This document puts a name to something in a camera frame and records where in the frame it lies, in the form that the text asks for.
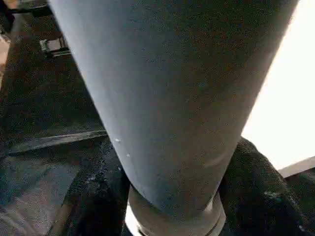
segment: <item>black fabric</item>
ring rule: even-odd
[[[292,189],[246,139],[237,145],[220,196],[235,235],[314,235],[312,219],[304,215]]]

